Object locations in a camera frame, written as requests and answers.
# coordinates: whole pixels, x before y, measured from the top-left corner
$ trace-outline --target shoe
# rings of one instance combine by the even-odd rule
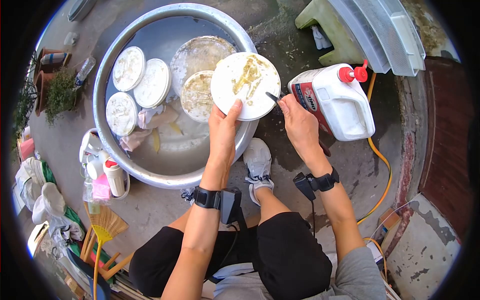
[[[185,199],[186,202],[190,202],[190,206],[193,205],[193,202],[195,202],[195,199],[193,198],[193,191],[195,188],[187,188],[187,189],[181,189],[181,197]]]
[[[267,187],[273,191],[274,183],[270,179],[270,168],[272,166],[272,155],[270,149],[259,138],[252,138],[247,149],[243,152],[243,162],[247,165],[248,175],[245,180],[250,183],[248,191],[253,203],[260,206],[255,197],[255,191],[261,187]]]

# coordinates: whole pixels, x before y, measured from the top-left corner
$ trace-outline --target gray shirt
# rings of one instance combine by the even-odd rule
[[[222,268],[214,277],[217,283],[214,300],[273,300],[252,264],[237,264]],[[386,292],[372,252],[367,247],[350,251],[336,270],[335,283],[328,290],[306,300],[385,300]]]

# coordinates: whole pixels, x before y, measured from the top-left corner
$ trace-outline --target green stool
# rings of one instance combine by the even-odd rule
[[[295,19],[298,29],[315,24],[320,24],[334,47],[334,50],[318,58],[323,66],[363,63],[365,55],[360,45],[328,0],[312,0]]]

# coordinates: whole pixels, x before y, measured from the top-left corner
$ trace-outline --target leg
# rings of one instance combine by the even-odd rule
[[[180,255],[183,232],[189,215],[190,209],[170,225],[163,227],[145,245],[135,251],[130,261],[129,277],[143,294],[149,297],[161,297]],[[210,278],[219,270],[235,235],[236,233],[231,231],[218,233],[205,278]],[[250,235],[256,237],[256,227],[250,229]],[[234,247],[222,266],[251,261],[249,257],[236,251],[237,246]]]
[[[252,201],[260,205],[258,258],[253,267],[272,297],[303,299],[326,290],[332,264],[310,233],[310,224],[291,212],[274,195],[267,145],[253,138],[243,161],[248,168]]]

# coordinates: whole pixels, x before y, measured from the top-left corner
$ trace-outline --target detergent bottle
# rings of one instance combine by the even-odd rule
[[[359,82],[367,81],[367,61],[353,69],[346,63],[305,71],[288,90],[339,141],[366,139],[375,133],[372,111]]]

